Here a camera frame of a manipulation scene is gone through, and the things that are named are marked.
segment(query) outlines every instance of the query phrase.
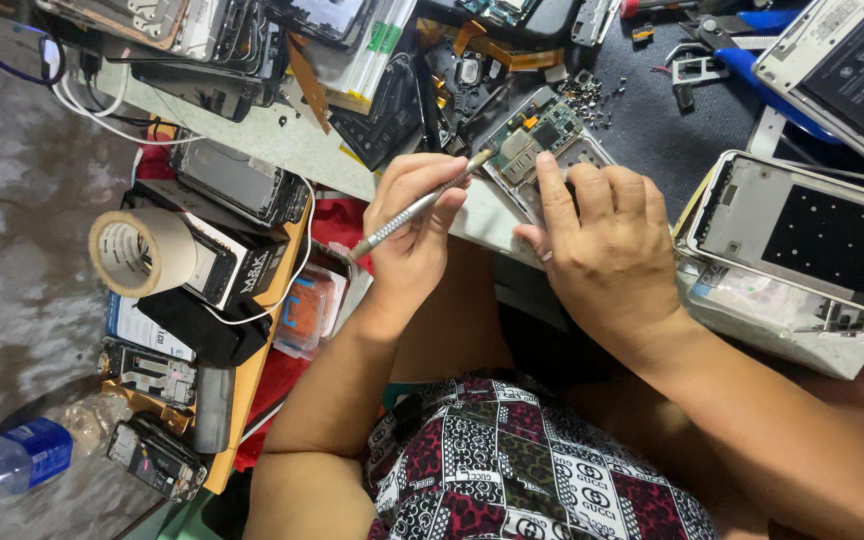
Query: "tape roll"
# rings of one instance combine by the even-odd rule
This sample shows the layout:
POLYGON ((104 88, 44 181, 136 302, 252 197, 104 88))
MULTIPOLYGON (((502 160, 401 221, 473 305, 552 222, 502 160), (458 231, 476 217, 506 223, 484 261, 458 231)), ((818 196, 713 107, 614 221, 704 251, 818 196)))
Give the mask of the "tape roll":
POLYGON ((92 265, 109 289, 126 298, 187 282, 195 272, 195 246, 182 218, 164 208, 106 212, 88 232, 92 265))

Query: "blue bottle label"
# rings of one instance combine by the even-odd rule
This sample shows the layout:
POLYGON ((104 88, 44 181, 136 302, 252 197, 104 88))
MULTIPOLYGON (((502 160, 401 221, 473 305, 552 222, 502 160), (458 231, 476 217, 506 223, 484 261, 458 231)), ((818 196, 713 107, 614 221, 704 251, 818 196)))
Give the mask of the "blue bottle label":
POLYGON ((29 454, 29 489, 68 469, 72 460, 72 435, 51 420, 36 418, 6 431, 2 436, 22 445, 29 454))

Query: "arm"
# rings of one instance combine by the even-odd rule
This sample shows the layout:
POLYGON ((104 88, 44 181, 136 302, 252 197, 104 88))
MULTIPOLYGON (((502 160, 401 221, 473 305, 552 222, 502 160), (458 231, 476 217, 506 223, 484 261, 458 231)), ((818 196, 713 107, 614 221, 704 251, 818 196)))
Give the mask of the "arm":
POLYGON ((864 538, 864 429, 730 347, 679 303, 662 194, 622 167, 540 158, 548 232, 520 226, 576 323, 704 433, 774 520, 820 538, 864 538))
MULTIPOLYGON (((464 157, 396 158, 365 214, 366 235, 466 166, 464 157)), ((465 202, 452 188, 424 218, 372 251, 375 281, 282 405, 252 476, 246 538, 364 540, 376 508, 358 461, 376 423, 405 325, 446 269, 449 227, 465 202)))

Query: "screwdriver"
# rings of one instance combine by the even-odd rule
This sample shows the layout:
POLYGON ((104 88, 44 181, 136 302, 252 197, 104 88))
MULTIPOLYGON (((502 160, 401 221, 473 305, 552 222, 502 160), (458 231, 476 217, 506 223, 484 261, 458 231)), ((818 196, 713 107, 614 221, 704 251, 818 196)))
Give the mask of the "screwdriver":
POLYGON ((446 190, 461 186, 462 182, 465 182, 466 179, 478 170, 479 167, 485 165, 491 157, 492 150, 489 148, 476 153, 475 156, 468 161, 468 164, 459 176, 439 185, 435 189, 416 199, 415 202, 406 206, 404 210, 398 213, 398 215, 391 218, 389 223, 379 227, 377 231, 373 232, 368 237, 363 238, 361 242, 355 244, 355 247, 349 252, 349 256, 353 261, 358 261, 365 257, 368 252, 378 246, 382 240, 388 239, 392 233, 399 229, 399 227, 402 227, 409 221, 422 215, 423 212, 432 207, 432 205, 439 200, 439 197, 442 197, 442 194, 445 193, 446 190))

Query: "plastic bottle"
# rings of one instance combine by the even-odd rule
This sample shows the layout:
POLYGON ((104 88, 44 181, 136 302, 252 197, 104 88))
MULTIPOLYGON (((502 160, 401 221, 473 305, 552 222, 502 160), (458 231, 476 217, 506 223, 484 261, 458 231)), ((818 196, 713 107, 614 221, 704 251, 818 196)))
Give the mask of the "plastic bottle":
POLYGON ((115 423, 132 416, 128 401, 98 394, 0 435, 0 497, 20 495, 97 452, 115 423))

